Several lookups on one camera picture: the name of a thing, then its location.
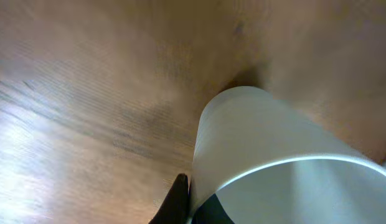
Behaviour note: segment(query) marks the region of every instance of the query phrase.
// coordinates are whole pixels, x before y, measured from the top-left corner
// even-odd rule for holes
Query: white object
[[[214,193],[235,223],[386,223],[386,170],[254,87],[201,115],[190,217]]]

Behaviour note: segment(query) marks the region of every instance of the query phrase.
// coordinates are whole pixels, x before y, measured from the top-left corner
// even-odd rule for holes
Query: brown wooden surface
[[[246,70],[386,155],[386,1],[0,0],[0,223],[147,223]]]

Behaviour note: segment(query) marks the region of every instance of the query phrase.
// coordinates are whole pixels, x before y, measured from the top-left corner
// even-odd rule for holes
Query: white cylinder
[[[235,223],[386,223],[386,170],[254,87],[202,112],[190,217],[215,193]]]

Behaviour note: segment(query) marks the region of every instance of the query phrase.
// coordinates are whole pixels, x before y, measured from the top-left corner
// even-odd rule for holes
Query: wooden table
[[[244,84],[380,162],[386,1],[0,0],[0,223],[147,223]]]

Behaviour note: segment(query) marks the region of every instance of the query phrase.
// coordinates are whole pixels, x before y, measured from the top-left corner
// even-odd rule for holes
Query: black pointed object
[[[186,223],[189,211],[188,190],[189,184],[186,174],[178,174],[160,209],[149,224]]]

